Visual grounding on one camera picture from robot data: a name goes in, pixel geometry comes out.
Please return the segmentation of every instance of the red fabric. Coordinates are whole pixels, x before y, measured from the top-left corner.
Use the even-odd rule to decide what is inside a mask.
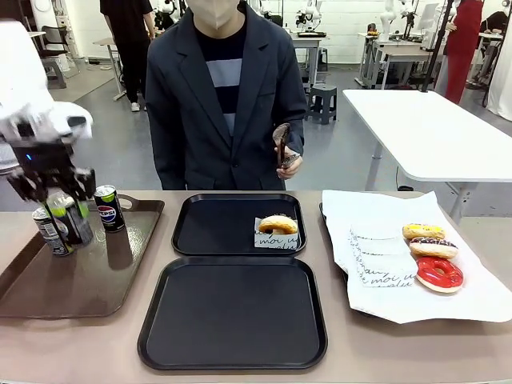
[[[457,8],[454,24],[455,32],[451,32],[446,41],[448,55],[448,86],[445,97],[459,104],[467,74],[470,72],[474,48],[478,44],[480,23],[482,20],[483,2],[480,0],[465,0]]]

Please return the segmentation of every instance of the soda can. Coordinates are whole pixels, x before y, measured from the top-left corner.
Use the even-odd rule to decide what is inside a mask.
[[[43,207],[37,208],[32,213],[32,218],[38,226],[42,238],[45,239],[46,244],[51,249],[52,254],[55,256],[67,256],[73,253],[73,247],[66,243],[62,235],[59,235],[59,231],[55,228],[48,212]]]
[[[50,212],[66,241],[73,246],[86,246],[93,239],[89,210],[84,202],[76,202],[64,192],[52,194],[46,200]]]
[[[99,186],[94,192],[94,200],[98,206],[105,232],[119,232],[125,227],[115,186]]]

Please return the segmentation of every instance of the navy blazer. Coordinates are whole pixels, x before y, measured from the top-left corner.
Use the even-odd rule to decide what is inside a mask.
[[[233,137],[190,9],[150,46],[146,105],[164,190],[283,190],[272,133],[284,122],[289,147],[303,153],[306,96],[291,37],[241,6],[247,35]]]

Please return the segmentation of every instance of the blazer lapel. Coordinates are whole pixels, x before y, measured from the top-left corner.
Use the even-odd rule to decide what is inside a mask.
[[[186,12],[177,27],[179,28],[179,39],[176,50],[185,55],[180,65],[180,71],[224,142],[231,146],[230,132],[218,103],[208,66],[202,56],[190,10]]]
[[[242,142],[270,60],[266,53],[266,46],[269,44],[265,33],[266,28],[259,24],[267,21],[258,16],[249,6],[246,6],[246,16],[247,36],[240,74],[237,114],[234,121],[232,157],[236,155]]]

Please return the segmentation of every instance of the white curtain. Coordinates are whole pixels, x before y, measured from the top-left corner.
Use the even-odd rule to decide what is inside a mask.
[[[512,22],[509,23],[502,53],[490,84],[487,109],[512,121]]]

